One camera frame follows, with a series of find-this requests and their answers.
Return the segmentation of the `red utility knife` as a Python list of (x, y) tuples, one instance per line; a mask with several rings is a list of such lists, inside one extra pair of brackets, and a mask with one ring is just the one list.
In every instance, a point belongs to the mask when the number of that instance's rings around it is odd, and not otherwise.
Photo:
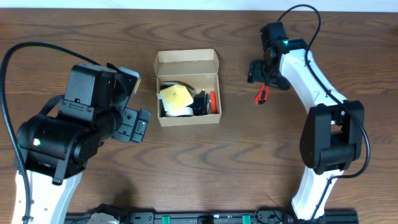
[(268, 94), (269, 94), (269, 86), (266, 85), (265, 83), (262, 83), (261, 89), (259, 90), (259, 93), (254, 99), (255, 104), (257, 105), (264, 104), (268, 99)]

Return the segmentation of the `white yellow sticky note pad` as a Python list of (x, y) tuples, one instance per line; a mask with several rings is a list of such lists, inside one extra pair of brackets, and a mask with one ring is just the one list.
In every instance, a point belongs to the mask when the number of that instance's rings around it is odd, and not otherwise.
[(172, 83), (159, 91), (158, 99), (162, 102), (164, 110), (175, 111), (193, 103), (193, 96), (185, 85)]

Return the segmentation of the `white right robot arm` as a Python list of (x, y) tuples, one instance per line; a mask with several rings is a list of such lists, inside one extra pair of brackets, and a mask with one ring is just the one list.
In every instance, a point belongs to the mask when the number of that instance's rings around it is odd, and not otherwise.
[(253, 60), (248, 82), (261, 84), (255, 102), (267, 101), (270, 88), (293, 88), (307, 118), (299, 142), (305, 164), (297, 193), (290, 201), (284, 223), (321, 223), (328, 220), (325, 204), (338, 179), (346, 179), (351, 163), (368, 143), (364, 107), (349, 101), (327, 80), (303, 39), (287, 37), (281, 21), (261, 29), (263, 60)]

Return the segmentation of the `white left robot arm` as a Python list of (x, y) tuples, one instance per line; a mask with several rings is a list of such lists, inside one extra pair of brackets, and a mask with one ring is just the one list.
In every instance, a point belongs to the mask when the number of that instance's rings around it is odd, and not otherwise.
[(66, 94), (49, 100), (18, 129), (30, 200), (18, 172), (13, 223), (22, 223), (27, 204), (29, 223), (64, 222), (88, 159), (105, 140), (142, 142), (150, 111), (126, 106), (140, 81), (139, 73), (110, 63), (73, 66)]

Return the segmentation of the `green tape roll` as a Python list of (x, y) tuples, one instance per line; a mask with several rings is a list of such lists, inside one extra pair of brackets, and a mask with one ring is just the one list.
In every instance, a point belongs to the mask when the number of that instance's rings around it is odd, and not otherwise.
[(161, 112), (161, 114), (165, 114), (166, 113), (163, 101), (160, 101), (160, 112)]

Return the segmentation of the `red stapler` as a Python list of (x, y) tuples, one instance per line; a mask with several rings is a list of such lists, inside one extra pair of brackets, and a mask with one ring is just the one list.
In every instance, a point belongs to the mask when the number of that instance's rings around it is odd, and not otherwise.
[(216, 96), (213, 91), (207, 95), (206, 107), (207, 107), (207, 114), (217, 114)]

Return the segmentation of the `white tape roll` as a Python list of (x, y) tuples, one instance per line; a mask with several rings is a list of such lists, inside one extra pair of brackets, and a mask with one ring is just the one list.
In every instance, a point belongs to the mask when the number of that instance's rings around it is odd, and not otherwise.
[(193, 115), (194, 115), (193, 109), (189, 106), (181, 107), (176, 110), (169, 110), (165, 113), (166, 117), (187, 117)]

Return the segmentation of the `brown cardboard box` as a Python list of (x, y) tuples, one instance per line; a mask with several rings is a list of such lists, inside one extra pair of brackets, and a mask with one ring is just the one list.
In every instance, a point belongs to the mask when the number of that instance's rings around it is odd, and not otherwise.
[(181, 83), (199, 94), (214, 92), (217, 114), (204, 114), (191, 117), (166, 117), (160, 112), (157, 101), (157, 117), (162, 127), (194, 124), (219, 123), (222, 115), (220, 83), (218, 76), (219, 60), (213, 49), (169, 50), (157, 53), (154, 70), (157, 80), (157, 93), (166, 87), (166, 82)]

